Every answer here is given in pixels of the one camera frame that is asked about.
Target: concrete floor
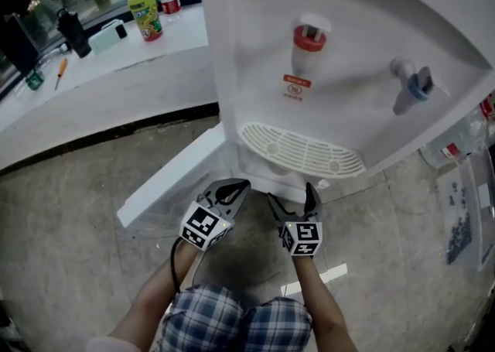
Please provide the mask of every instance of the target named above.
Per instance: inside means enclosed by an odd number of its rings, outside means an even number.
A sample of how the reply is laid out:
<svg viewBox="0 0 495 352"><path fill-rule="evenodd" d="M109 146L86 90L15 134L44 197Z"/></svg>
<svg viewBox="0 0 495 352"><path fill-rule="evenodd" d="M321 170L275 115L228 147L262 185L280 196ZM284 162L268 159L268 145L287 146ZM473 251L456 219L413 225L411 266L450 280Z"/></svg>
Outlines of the concrete floor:
<svg viewBox="0 0 495 352"><path fill-rule="evenodd" d="M115 212L217 122L150 129L0 178L0 288L34 352L82 351L124 315L169 257L180 219L163 208L145 227L123 229ZM435 174L419 155L321 197L325 237L314 260L321 272L346 263L348 273L328 287L361 352L443 352L467 333L493 274L444 264ZM295 281L260 193L195 276L258 302Z"/></svg>

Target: drip tray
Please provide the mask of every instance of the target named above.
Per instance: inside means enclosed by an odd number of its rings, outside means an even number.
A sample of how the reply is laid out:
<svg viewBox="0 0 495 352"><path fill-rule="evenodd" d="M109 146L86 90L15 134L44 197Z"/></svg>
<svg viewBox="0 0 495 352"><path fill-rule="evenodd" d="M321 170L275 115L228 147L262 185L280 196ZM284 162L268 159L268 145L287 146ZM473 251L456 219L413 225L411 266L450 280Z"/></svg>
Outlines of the drip tray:
<svg viewBox="0 0 495 352"><path fill-rule="evenodd" d="M247 122L239 127L238 133L263 158L306 175L344 179L366 170L357 152L285 129Z"/></svg>

